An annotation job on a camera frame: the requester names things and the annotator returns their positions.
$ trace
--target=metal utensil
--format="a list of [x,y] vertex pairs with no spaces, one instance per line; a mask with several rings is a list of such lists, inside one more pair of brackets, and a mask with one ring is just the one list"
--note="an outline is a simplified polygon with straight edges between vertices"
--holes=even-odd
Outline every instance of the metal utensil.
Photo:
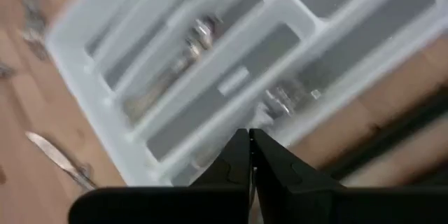
[[14,73],[14,69],[0,62],[0,78],[6,78]]
[[20,35],[27,42],[33,53],[40,59],[48,58],[48,52],[44,46],[44,33],[46,18],[42,13],[38,0],[22,0],[24,7],[25,24]]
[[311,95],[304,85],[293,78],[281,80],[265,91],[263,101],[273,119],[284,115],[292,116],[311,101]]
[[143,94],[125,100],[124,111],[132,124],[145,115],[147,110],[177,81],[189,68],[201,60],[203,52],[211,49],[216,26],[220,20],[214,16],[196,19],[185,40],[185,50],[173,60]]
[[70,177],[76,181],[84,190],[94,190],[97,185],[84,175],[75,164],[68,159],[58,148],[47,139],[33,132],[25,132],[28,139],[36,144],[57,166],[63,169]]

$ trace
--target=black robotic claw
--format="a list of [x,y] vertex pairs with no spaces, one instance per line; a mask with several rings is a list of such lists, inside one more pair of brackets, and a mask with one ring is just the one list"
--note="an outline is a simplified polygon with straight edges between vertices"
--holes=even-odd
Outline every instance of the black robotic claw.
[[98,189],[69,223],[248,223],[251,182],[265,223],[448,223],[448,189],[345,188],[260,129],[239,129],[189,187]]

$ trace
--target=butter knife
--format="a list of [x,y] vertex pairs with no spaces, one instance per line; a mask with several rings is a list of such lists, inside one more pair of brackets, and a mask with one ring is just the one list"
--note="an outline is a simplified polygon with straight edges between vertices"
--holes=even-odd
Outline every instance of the butter knife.
[[90,191],[97,188],[97,185],[95,185],[95,183],[93,183],[86,175],[82,174],[74,163],[70,161],[62,151],[50,143],[49,140],[33,132],[25,132],[25,134],[31,142],[39,147],[57,166],[70,175],[70,177],[84,190]]

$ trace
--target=utensil on counter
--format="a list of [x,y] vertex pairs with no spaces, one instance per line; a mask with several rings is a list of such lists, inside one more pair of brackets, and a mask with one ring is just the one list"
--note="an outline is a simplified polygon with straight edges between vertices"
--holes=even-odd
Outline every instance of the utensil on counter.
[[0,78],[7,78],[14,74],[14,69],[0,62]]
[[48,58],[48,52],[44,46],[44,34],[47,26],[46,17],[39,5],[39,0],[22,0],[24,8],[25,24],[20,35],[29,48],[40,59]]
[[77,182],[85,191],[94,190],[97,185],[93,183],[88,176],[86,176],[80,167],[77,167],[70,159],[63,154],[56,146],[49,142],[49,140],[42,136],[33,133],[25,132],[27,138],[38,146],[57,166],[63,169],[70,177]]

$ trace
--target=wooden surface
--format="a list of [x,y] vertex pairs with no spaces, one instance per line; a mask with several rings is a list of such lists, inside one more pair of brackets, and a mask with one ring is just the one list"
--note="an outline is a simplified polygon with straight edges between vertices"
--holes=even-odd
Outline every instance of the wooden surface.
[[[49,0],[50,19],[66,0]],[[17,70],[0,80],[0,223],[66,223],[81,188],[25,138],[49,136],[100,186],[124,185],[51,61],[39,61],[18,36],[20,0],[0,0],[0,61]]]
[[[366,141],[380,127],[412,109],[441,85],[447,84],[448,36],[445,35],[413,55],[394,72],[386,75],[347,107],[319,125],[291,150],[311,166],[322,167],[355,148],[362,141]],[[442,162],[445,157],[448,157],[448,143],[437,140],[440,135],[448,138],[448,135],[443,135],[447,130],[448,125],[443,125],[432,134],[425,134],[415,140],[422,143],[422,146],[431,145],[434,141],[444,154],[437,160],[412,158],[420,154],[419,151],[428,152],[427,149],[409,148],[401,152],[400,156],[407,157],[409,160],[406,162],[416,169],[415,174],[417,174],[417,167],[425,162]],[[395,166],[392,159],[386,158],[382,162],[385,162],[386,166]],[[403,173],[395,173],[396,176],[409,177],[404,167],[399,170]],[[353,186],[372,185],[365,183],[365,179],[352,178],[351,181],[360,182],[359,184],[350,183]]]
[[[45,0],[45,13],[53,19],[66,1]],[[67,211],[81,189],[25,139],[26,130],[50,136],[79,162],[91,164],[99,185],[124,183],[56,68],[39,61],[18,36],[22,23],[20,0],[0,0],[0,61],[17,70],[11,79],[0,80],[0,224],[66,223]],[[317,168],[343,155],[438,86],[448,84],[447,52],[446,38],[429,45],[291,150]],[[447,128],[439,122],[346,182],[380,186],[371,178],[383,176],[388,186],[396,185],[415,169],[445,160]]]

